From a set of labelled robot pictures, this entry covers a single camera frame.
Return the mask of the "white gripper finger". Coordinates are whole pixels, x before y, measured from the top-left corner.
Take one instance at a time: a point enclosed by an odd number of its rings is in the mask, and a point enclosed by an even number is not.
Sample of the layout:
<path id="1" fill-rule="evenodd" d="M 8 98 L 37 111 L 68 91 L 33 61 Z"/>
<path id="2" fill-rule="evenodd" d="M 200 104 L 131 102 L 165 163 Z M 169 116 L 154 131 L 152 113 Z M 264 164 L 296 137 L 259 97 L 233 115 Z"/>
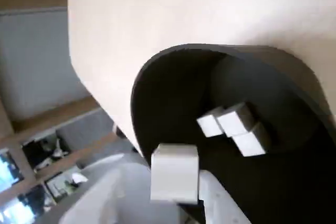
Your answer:
<path id="1" fill-rule="evenodd" d="M 176 204 L 150 200 L 150 182 L 146 166 L 121 165 L 91 186 L 60 223 L 181 223 Z"/>
<path id="2" fill-rule="evenodd" d="M 206 223 L 251 224 L 228 191 L 207 170 L 200 171 L 198 196 L 203 201 Z"/>

